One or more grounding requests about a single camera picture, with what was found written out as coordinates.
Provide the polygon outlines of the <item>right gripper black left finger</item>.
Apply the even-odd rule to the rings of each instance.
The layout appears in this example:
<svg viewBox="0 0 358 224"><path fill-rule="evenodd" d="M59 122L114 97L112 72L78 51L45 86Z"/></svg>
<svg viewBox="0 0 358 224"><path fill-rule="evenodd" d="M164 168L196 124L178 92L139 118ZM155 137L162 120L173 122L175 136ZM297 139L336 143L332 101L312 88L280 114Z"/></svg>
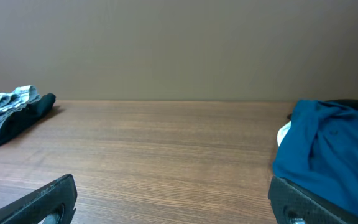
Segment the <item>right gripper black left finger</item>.
<svg viewBox="0 0 358 224"><path fill-rule="evenodd" d="M0 224L70 224L76 212L77 190L71 174L0 208Z"/></svg>

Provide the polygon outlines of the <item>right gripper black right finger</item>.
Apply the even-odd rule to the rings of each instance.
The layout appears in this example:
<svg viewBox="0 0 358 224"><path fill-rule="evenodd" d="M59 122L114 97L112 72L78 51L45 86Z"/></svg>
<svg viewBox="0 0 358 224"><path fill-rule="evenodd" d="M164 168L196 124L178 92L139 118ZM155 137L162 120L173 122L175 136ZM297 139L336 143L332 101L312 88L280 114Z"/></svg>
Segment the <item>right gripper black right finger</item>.
<svg viewBox="0 0 358 224"><path fill-rule="evenodd" d="M358 216L284 178L272 177L268 199L278 224L358 224Z"/></svg>

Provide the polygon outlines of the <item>blue polo shirt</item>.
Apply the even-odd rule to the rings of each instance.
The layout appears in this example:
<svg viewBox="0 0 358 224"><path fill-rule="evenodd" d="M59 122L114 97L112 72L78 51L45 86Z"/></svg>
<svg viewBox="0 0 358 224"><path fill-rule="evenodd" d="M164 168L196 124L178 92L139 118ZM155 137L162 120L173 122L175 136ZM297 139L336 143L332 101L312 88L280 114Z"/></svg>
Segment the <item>blue polo shirt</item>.
<svg viewBox="0 0 358 224"><path fill-rule="evenodd" d="M291 121L273 173L358 216L358 120Z"/></svg>

